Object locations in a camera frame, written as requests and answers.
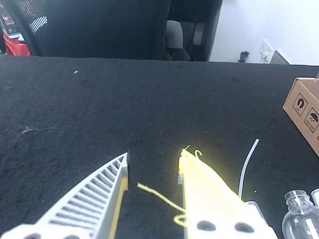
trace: black chair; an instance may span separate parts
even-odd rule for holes
[[[1,0],[31,55],[165,59],[170,0]]]

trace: black mat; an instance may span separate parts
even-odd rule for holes
[[[282,110],[295,77],[318,67],[106,59],[0,59],[0,233],[35,223],[89,173],[130,150],[117,238],[183,238],[177,155],[191,144],[279,237],[284,194],[319,188],[319,159]]]

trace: yellow thread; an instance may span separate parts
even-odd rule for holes
[[[160,199],[162,199],[164,202],[166,202],[167,204],[171,205],[173,208],[185,213],[186,210],[182,207],[180,207],[179,205],[173,203],[170,199],[168,199],[167,197],[165,197],[164,195],[162,195],[161,193],[159,193],[158,191],[156,191],[153,188],[149,188],[148,186],[145,186],[141,183],[138,183],[138,188],[143,189],[144,191],[147,191],[149,193],[153,193],[155,196],[158,196]]]
[[[202,156],[203,154],[197,149],[197,150],[195,150],[195,156],[196,156],[196,158],[198,158],[199,159],[199,157],[198,157],[198,154],[199,153],[199,155],[200,156]]]
[[[182,226],[182,227],[187,228],[186,221],[183,221],[182,219],[186,219],[186,214],[176,215],[176,216],[173,218],[173,221],[174,221],[177,225],[180,225],[180,226]]]
[[[190,147],[190,144],[186,148],[183,148],[183,149],[187,150],[189,147]]]

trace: wall outlet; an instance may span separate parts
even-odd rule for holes
[[[267,40],[263,40],[263,44],[260,47],[259,50],[261,54],[261,62],[262,63],[269,63],[273,54],[273,49],[271,48],[270,44],[267,42]]]

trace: box label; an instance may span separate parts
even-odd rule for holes
[[[319,116],[313,108],[310,109],[307,117],[305,118],[305,123],[312,132],[317,129],[319,125]]]
[[[307,105],[308,101],[306,101],[306,99],[299,93],[293,105],[293,108],[299,114],[299,116],[303,114]]]

